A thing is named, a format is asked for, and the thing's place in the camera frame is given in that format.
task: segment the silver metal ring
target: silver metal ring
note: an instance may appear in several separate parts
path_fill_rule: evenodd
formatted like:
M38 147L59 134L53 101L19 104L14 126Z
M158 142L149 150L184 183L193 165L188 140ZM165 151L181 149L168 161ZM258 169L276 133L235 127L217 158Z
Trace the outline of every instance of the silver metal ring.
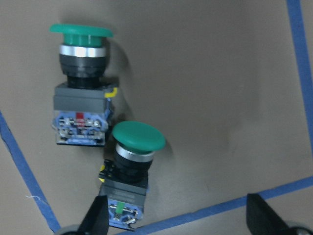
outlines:
M75 47L60 45L60 54L61 55L70 55L76 57L105 57L106 49L105 47Z
M131 151L126 150L122 146L120 146L118 143L116 144L116 151L117 153L122 156L123 158L133 161L133 162L138 162L138 163L147 163L153 160L153 155L155 154L154 152L150 152L148 154L137 154L137 153L132 153Z

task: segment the green push button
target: green push button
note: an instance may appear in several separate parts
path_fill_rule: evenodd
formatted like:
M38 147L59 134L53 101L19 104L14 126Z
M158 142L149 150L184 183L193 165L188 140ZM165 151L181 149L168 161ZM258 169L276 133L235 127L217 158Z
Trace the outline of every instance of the green push button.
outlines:
M113 128L112 134L125 149L138 154L160 150L165 146L161 132L138 121L120 122Z
M107 28L76 24L54 24L50 31L63 33L64 44L77 47L101 47L102 38L113 37Z

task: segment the green indicator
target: green indicator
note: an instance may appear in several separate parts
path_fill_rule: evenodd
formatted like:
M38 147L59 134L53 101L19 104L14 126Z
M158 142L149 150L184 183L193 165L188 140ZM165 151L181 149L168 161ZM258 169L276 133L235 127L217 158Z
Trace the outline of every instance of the green indicator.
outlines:
M63 33L64 44L77 47L101 47L102 38L113 37L107 28L76 24L54 24L50 31Z
M138 121L120 122L113 128L112 134L123 148L138 154L160 150L165 146L161 132Z
M117 214L122 214L122 213L123 213L124 206L125 206L125 202L117 202L117 206L116 206L115 212L116 212Z

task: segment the blue tape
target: blue tape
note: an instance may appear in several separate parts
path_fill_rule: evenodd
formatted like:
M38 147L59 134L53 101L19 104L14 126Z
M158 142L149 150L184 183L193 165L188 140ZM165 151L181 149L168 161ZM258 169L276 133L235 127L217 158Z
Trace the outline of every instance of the blue tape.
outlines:
M304 188L313 186L313 176L301 179L289 184L285 184L276 188L264 190L259 192L259 194L264 199L270 199L273 197L278 197L286 193L294 192ZM162 220L153 224L146 225L144 227L138 228L135 232L122 232L119 235L146 235L155 233L164 229L169 229L178 225L189 223L198 219L205 217L210 217L222 212L231 211L246 205L246 196L240 197L231 201L223 202L214 206L210 206L194 213L187 213L172 217L169 219Z
M313 152L313 84L300 0L287 0L287 7Z
M11 153L12 159L19 170L22 178L24 179L32 197L34 198L39 210L45 217L49 228L56 232L60 229L60 224L56 219L47 199L41 190L33 172L31 171L23 153L21 152L13 134L7 126L7 123L0 112L0 135L5 142L9 152Z

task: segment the blue tape strip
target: blue tape strip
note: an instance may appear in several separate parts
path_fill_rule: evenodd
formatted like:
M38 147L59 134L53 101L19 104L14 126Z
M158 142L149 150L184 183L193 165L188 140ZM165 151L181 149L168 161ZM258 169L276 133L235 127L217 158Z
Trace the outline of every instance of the blue tape strip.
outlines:
M37 203L39 210L45 217L49 228L56 232L60 229L60 224L56 219L47 199L41 190L33 172L31 171L23 153L21 152L13 134L7 126L7 123L0 112L0 134L1 138L5 142L8 150L10 151L13 161L19 170L22 178L24 179L31 195L33 196L35 202Z
M313 84L300 0L287 0L287 7L313 152Z
M278 197L286 193L294 192L304 188L313 186L313 176L298 180L286 185L282 185L273 189L264 190L259 192L259 194L264 199L270 199L273 197ZM222 212L231 211L236 208L240 208L246 205L246 196L240 197L228 202L223 202L211 207L207 207L196 211L194 213L187 213L184 215L179 215L173 218L165 219L157 223L149 224L144 227L138 228L135 232L122 232L119 235L146 235L155 233L164 229L169 229L178 225L189 223L198 219L205 217L210 217Z

